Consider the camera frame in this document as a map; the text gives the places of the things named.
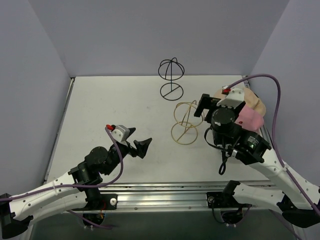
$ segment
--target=tan fabric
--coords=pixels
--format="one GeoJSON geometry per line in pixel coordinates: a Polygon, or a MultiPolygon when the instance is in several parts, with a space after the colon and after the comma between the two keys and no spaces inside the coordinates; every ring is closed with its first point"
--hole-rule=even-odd
{"type": "MultiPolygon", "coordinates": [[[[266,106],[264,105],[264,103],[249,88],[244,87],[243,90],[245,104],[263,117],[266,114],[266,106]]],[[[214,94],[213,97],[217,99],[224,99],[226,95],[222,94],[221,88],[214,94]]]]}

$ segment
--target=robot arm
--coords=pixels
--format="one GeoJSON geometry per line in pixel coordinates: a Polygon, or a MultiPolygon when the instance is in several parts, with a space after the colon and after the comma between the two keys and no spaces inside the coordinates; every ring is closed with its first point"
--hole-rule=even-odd
{"type": "Polygon", "coordinates": [[[222,100],[203,94],[194,113],[195,117],[199,117],[204,109],[208,109],[205,120],[210,123],[209,129],[212,131],[215,145],[211,146],[222,146],[223,148],[218,147],[218,149],[262,173],[279,190],[251,187],[238,181],[230,181],[222,192],[222,199],[215,201],[235,200],[238,204],[251,204],[270,209],[281,213],[288,222],[302,228],[319,223],[320,216],[313,210],[287,170],[318,208],[320,208],[319,187],[305,180],[286,163],[285,167],[282,167],[275,150],[267,141],[258,133],[242,129],[235,123],[245,105],[243,90],[223,89],[222,93],[227,95],[222,100]]]}
{"type": "MultiPolygon", "coordinates": [[[[147,154],[152,138],[135,140],[133,143],[136,148],[127,142],[135,128],[107,125],[105,130],[111,131],[122,158],[129,154],[143,159],[147,154]]],[[[27,193],[0,195],[2,238],[15,237],[26,231],[29,225],[67,210],[101,208],[104,202],[98,187],[106,186],[100,184],[103,181],[101,174],[109,175],[119,163],[120,157],[114,144],[109,150],[98,146],[91,150],[83,162],[57,179],[27,193]]]]}

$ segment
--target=white table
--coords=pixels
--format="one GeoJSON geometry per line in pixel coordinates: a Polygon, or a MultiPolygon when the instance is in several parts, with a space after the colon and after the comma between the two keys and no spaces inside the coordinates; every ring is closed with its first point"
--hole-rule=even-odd
{"type": "MultiPolygon", "coordinates": [[[[167,81],[159,76],[76,77],[48,174],[48,181],[78,165],[97,146],[109,149],[106,124],[136,127],[128,139],[152,137],[144,159],[126,156],[124,171],[117,183],[227,183],[229,180],[255,183],[267,181],[259,172],[240,161],[227,163],[224,175],[218,174],[221,153],[208,146],[203,135],[209,124],[198,127],[199,137],[191,145],[180,145],[171,138],[175,122],[173,111],[179,102],[200,100],[203,93],[213,94],[222,86],[241,79],[239,75],[184,76],[176,81],[184,89],[177,101],[167,101],[159,90],[167,81]]],[[[119,173],[120,165],[104,182],[119,173]]]]}

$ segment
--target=screw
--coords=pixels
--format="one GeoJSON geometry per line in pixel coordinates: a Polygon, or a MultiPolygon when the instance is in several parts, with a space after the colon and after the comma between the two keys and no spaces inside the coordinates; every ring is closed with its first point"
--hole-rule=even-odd
{"type": "Polygon", "coordinates": [[[215,199],[215,198],[214,198],[213,196],[210,196],[210,197],[208,197],[208,202],[209,202],[209,203],[212,203],[212,202],[214,201],[214,199],[215,199]]]}
{"type": "Polygon", "coordinates": [[[117,204],[117,199],[111,198],[110,199],[110,204],[111,204],[111,206],[115,206],[117,204]]]}

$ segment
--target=wire hat stand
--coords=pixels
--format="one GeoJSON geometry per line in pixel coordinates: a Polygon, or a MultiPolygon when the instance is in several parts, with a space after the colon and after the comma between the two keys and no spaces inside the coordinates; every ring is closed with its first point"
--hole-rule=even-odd
{"type": "Polygon", "coordinates": [[[162,60],[158,68],[158,74],[162,79],[170,81],[162,85],[162,87],[160,88],[161,97],[168,101],[176,101],[184,95],[184,89],[182,88],[182,86],[178,83],[173,82],[182,78],[185,74],[184,66],[178,62],[178,59],[176,57],[172,59],[162,60]],[[178,72],[180,73],[178,75],[173,75],[174,69],[177,68],[178,72]]]}
{"type": "Polygon", "coordinates": [[[205,117],[203,114],[201,114],[201,122],[198,123],[198,124],[193,124],[189,121],[189,118],[190,118],[190,112],[191,112],[191,109],[194,108],[194,109],[197,109],[197,101],[196,100],[193,100],[192,102],[179,102],[176,106],[175,106],[175,109],[173,111],[173,117],[174,117],[174,120],[176,121],[176,124],[174,124],[171,128],[171,137],[172,139],[178,143],[178,144],[181,144],[181,145],[190,145],[190,144],[193,144],[197,138],[198,138],[198,130],[197,130],[197,127],[203,123],[205,117]],[[182,106],[182,105],[188,105],[188,108],[182,118],[182,121],[179,121],[176,117],[176,110],[178,107],[182,106]],[[184,127],[184,131],[183,133],[179,136],[179,137],[174,137],[174,134],[173,134],[173,130],[176,126],[181,126],[181,127],[184,127]],[[190,130],[190,129],[194,129],[195,130],[195,139],[192,140],[191,142],[181,142],[180,139],[190,130]]]}

